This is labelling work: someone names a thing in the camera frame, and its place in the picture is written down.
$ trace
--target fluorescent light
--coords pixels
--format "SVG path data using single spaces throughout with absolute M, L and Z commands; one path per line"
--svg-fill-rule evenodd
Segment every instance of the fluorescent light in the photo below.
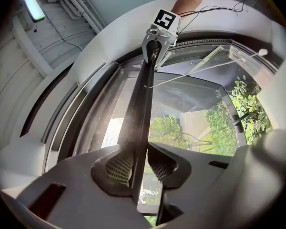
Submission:
M 38 22 L 44 19 L 44 13 L 42 12 L 39 4 L 36 0 L 23 0 L 29 14 L 34 22 Z

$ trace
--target white ball tip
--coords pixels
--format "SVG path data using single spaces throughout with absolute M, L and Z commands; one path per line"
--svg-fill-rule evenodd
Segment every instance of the white ball tip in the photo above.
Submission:
M 265 56 L 268 54 L 268 50 L 265 49 L 265 48 L 262 48 L 259 52 L 258 52 L 258 55 L 259 56 Z

